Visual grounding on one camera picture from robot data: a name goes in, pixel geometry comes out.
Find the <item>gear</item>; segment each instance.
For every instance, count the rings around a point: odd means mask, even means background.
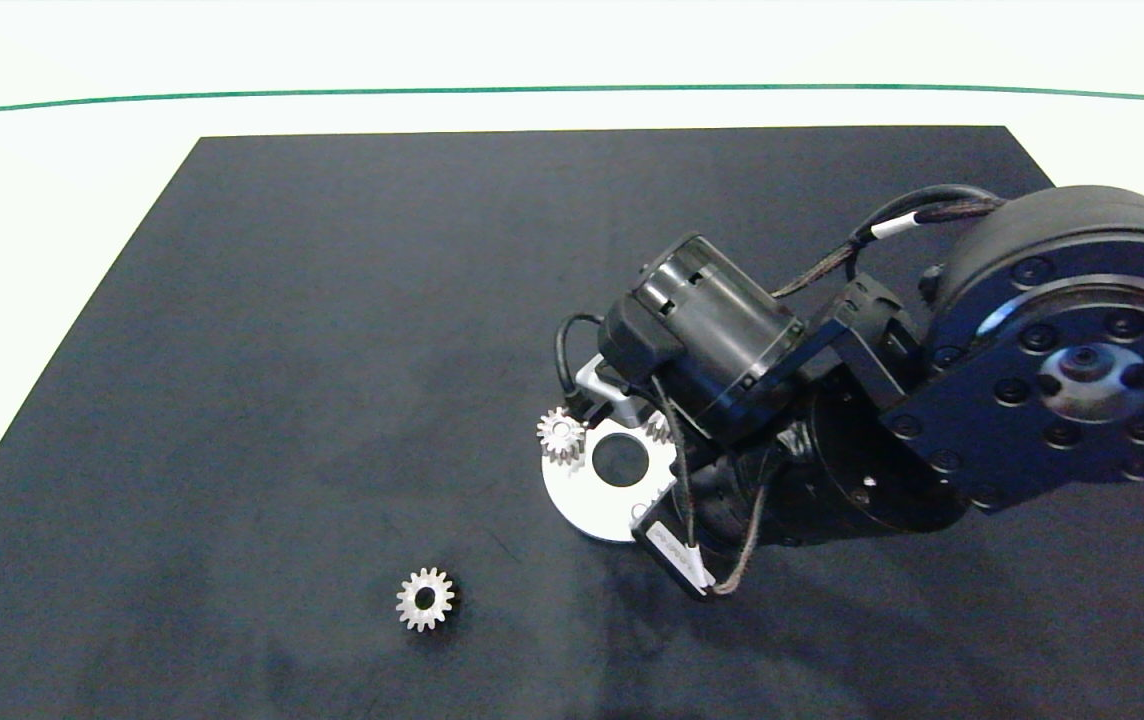
[[[665,413],[658,410],[648,419],[644,433],[656,442],[672,442],[669,437],[669,421],[665,420]]]
[[[395,593],[395,598],[399,599],[399,603],[394,607],[399,611],[399,623],[407,623],[408,630],[416,628],[420,633],[426,628],[434,630],[435,623],[445,622],[447,612],[452,610],[448,601],[456,598],[456,593],[450,591],[450,587],[452,580],[447,573],[440,573],[438,568],[421,568],[420,573],[412,573],[411,580],[403,580],[403,592]],[[430,598],[429,606],[421,607],[426,599],[422,596],[422,602],[419,603],[418,594],[426,590],[432,592],[434,598]]]
[[[541,438],[541,452],[557,464],[572,464],[585,451],[585,425],[562,408],[541,416],[537,437]]]

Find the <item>black work surface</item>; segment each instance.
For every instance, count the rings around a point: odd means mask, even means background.
[[[545,496],[562,315],[690,229],[772,286],[936,182],[1048,184],[1001,128],[198,143],[1,443],[0,717],[1144,717],[1144,486],[716,606]],[[909,299],[948,237],[865,268]]]

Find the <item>gear hole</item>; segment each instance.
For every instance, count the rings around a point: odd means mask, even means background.
[[[429,610],[434,606],[434,588],[421,588],[416,591],[416,596],[412,599],[418,610]]]
[[[610,434],[595,446],[591,462],[595,473],[610,486],[631,486],[648,474],[648,448],[639,438]]]

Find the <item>metal gear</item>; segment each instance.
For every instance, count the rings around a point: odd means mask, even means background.
[[[408,630],[416,628],[418,633],[426,628],[434,630],[435,623],[445,622],[452,610],[448,601],[456,598],[456,593],[448,590],[452,580],[447,573],[440,573],[438,568],[421,568],[420,573],[412,573],[410,578],[403,580],[403,590],[395,593],[395,598],[399,599],[399,603],[394,607],[399,611],[399,623],[407,623]],[[429,606],[421,607],[418,606],[416,595],[424,590],[434,592],[434,598]]]
[[[537,437],[541,440],[541,452],[557,464],[572,464],[585,451],[585,425],[562,408],[541,416]]]
[[[665,413],[658,410],[648,419],[644,432],[656,442],[672,442],[669,437],[669,421],[665,420]]]

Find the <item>white circular plate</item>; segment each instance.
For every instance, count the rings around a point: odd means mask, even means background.
[[[645,428],[626,428],[617,420],[605,419],[598,428],[586,429],[585,451],[567,462],[555,462],[541,456],[545,491],[564,519],[587,536],[605,541],[633,541],[630,524],[651,507],[674,483],[669,465],[674,461],[674,443],[654,441]],[[594,470],[594,449],[604,438],[627,434],[648,452],[648,470],[631,486],[613,486]]]

